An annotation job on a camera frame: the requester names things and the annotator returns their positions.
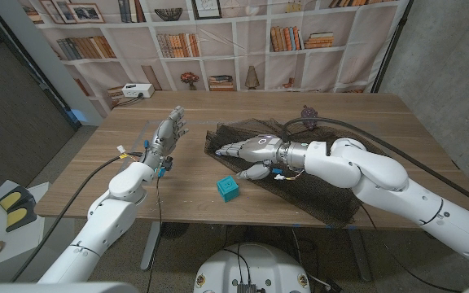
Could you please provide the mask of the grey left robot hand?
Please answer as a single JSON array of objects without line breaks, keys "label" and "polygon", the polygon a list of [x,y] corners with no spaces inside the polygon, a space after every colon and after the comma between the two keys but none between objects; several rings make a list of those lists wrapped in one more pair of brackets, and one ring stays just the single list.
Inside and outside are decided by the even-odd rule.
[{"label": "grey left robot hand", "polygon": [[144,164],[152,169],[158,168],[163,159],[173,152],[178,139],[189,131],[185,127],[186,121],[182,119],[184,112],[183,107],[177,106],[160,123],[158,129],[154,132],[151,145],[147,149]]}]

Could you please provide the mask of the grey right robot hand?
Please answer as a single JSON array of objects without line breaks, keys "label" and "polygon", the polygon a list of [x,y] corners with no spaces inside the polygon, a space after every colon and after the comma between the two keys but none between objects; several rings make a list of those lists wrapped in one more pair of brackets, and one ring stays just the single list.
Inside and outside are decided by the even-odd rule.
[{"label": "grey right robot hand", "polygon": [[228,155],[252,162],[253,166],[236,174],[238,179],[260,180],[271,172],[271,164],[285,163],[284,142],[271,134],[260,134],[242,142],[222,146],[216,155]]}]

